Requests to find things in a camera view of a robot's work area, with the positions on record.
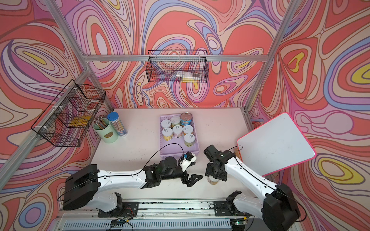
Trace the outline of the beige lid can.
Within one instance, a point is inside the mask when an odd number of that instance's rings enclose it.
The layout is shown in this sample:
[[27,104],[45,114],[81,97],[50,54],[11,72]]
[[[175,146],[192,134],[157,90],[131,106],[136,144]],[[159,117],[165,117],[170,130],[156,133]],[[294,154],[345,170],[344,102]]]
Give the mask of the beige lid can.
[[212,176],[207,177],[207,180],[208,180],[208,183],[211,184],[211,185],[216,185],[219,182],[218,179],[215,179]]

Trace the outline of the green label can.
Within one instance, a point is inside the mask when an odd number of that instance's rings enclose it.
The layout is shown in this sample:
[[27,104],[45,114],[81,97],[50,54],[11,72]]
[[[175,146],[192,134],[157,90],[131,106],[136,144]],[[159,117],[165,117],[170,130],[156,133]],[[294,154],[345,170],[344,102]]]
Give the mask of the green label can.
[[192,147],[195,143],[195,136],[194,134],[192,133],[188,133],[184,136],[184,144],[187,146],[187,147]]

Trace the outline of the silver pull tab can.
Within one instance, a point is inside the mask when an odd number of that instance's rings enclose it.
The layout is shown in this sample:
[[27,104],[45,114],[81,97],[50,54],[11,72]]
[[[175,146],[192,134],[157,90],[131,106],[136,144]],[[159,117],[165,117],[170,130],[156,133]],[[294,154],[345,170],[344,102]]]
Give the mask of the silver pull tab can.
[[183,127],[181,125],[177,125],[172,128],[172,133],[175,138],[181,138],[184,133],[183,133]]

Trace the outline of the purple perforated plastic basket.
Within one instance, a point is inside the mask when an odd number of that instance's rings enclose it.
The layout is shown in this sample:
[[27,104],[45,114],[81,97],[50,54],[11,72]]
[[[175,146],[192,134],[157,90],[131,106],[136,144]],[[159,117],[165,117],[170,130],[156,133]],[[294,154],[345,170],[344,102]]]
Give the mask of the purple perforated plastic basket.
[[160,116],[160,157],[179,159],[186,152],[199,153],[194,117],[189,112]]

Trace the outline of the orange label can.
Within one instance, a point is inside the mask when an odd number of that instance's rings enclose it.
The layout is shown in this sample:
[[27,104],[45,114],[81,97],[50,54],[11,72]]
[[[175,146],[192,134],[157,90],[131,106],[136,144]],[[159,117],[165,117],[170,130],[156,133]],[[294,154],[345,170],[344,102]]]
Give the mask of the orange label can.
[[184,135],[193,134],[193,132],[194,132],[194,128],[191,125],[185,125],[183,127],[183,133],[184,133]]

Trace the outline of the pink label can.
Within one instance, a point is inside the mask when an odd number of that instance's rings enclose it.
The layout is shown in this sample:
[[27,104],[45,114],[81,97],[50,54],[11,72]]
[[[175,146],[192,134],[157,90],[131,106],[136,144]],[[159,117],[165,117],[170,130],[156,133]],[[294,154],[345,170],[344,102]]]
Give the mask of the pink label can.
[[164,119],[164,120],[161,121],[161,127],[162,127],[162,129],[171,128],[172,123],[169,119]]

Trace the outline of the blue label soup can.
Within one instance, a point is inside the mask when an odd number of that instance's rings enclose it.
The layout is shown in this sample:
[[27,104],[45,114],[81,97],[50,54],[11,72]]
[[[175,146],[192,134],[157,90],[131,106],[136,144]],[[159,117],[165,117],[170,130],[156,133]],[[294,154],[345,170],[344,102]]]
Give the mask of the blue label soup can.
[[191,125],[193,116],[189,112],[183,112],[180,115],[180,119],[181,119],[181,126],[184,127],[184,126],[187,126],[187,125]]

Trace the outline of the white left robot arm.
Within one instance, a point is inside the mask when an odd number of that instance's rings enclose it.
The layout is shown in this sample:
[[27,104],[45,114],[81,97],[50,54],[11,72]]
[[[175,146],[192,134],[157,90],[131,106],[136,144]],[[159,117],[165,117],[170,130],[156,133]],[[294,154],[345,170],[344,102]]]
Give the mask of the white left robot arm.
[[99,170],[96,164],[91,164],[66,179],[65,192],[58,200],[66,211],[91,207],[105,213],[119,212],[123,210],[121,194],[114,192],[104,196],[103,192],[122,188],[148,189],[173,179],[180,179],[183,185],[192,187],[203,179],[202,175],[187,173],[196,158],[187,152],[180,159],[167,157],[158,164],[122,172]]

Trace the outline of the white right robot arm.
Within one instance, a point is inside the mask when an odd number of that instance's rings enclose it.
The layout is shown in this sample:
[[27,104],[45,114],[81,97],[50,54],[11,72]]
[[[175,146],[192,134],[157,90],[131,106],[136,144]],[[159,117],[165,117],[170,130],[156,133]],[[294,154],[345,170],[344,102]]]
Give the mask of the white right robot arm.
[[298,202],[286,184],[277,185],[247,167],[230,150],[219,151],[208,146],[204,154],[209,160],[205,175],[226,182],[232,176],[247,187],[254,196],[241,191],[230,194],[222,206],[215,206],[231,216],[246,214],[262,219],[271,231],[287,231],[301,216]]

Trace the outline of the whiteboard with pink rim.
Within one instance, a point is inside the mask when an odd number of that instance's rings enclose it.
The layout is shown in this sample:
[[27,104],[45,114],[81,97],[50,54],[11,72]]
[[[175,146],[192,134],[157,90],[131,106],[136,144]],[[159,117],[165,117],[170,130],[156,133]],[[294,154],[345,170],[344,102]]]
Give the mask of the whiteboard with pink rim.
[[237,140],[242,162],[261,176],[317,157],[317,152],[288,113],[282,113]]

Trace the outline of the green pencil cup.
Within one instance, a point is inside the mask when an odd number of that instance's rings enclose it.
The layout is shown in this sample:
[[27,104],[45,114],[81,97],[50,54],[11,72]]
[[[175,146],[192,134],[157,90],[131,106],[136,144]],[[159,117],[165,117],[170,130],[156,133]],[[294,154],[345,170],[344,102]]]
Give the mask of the green pencil cup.
[[119,136],[107,118],[98,116],[93,122],[93,129],[105,143],[114,143]]

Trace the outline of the blue lid pencil jar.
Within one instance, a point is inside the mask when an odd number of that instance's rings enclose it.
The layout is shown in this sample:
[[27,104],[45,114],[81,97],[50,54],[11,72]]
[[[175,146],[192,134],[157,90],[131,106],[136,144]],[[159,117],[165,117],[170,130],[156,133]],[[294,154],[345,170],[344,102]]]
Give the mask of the blue lid pencil jar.
[[124,137],[127,135],[127,130],[125,129],[124,125],[122,124],[120,117],[117,112],[111,112],[107,115],[107,119],[110,121],[112,126],[114,127],[115,131],[120,137]]

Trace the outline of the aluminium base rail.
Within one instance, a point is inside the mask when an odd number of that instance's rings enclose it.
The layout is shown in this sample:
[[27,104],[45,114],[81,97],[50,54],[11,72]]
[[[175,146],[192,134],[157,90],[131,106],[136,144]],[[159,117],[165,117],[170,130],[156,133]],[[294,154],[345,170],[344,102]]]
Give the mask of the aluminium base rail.
[[50,231],[268,231],[251,212],[237,212],[226,198],[134,199],[121,215],[97,209],[61,211]]

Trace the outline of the aluminium frame post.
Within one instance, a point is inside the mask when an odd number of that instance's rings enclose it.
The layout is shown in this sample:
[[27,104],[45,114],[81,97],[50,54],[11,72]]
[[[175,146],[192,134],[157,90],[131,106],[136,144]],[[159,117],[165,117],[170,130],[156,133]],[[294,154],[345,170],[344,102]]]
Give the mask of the aluminium frame post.
[[246,101],[246,104],[245,104],[245,107],[244,107],[244,112],[246,112],[246,113],[248,112],[248,110],[251,107],[254,99],[257,97],[259,88],[260,88],[262,82],[264,81],[264,78],[267,75],[267,72],[269,70],[270,65],[274,61],[274,57],[275,57],[275,54],[278,50],[278,47],[281,44],[281,42],[284,38],[284,35],[285,35],[286,31],[288,30],[289,25],[290,25],[290,23],[291,23],[291,21],[294,17],[294,14],[296,13],[296,11],[297,11],[299,5],[301,4],[301,2],[302,1],[299,1],[299,0],[290,1],[289,5],[287,7],[287,10],[286,10],[286,12],[283,16],[283,19],[280,23],[280,26],[277,30],[277,34],[276,34],[276,36],[274,37],[274,39],[272,41],[271,47],[270,47],[269,52],[267,54],[267,60],[264,61],[257,77],[255,78],[255,81],[253,82],[252,89],[250,91],[250,94],[247,98],[247,101]]

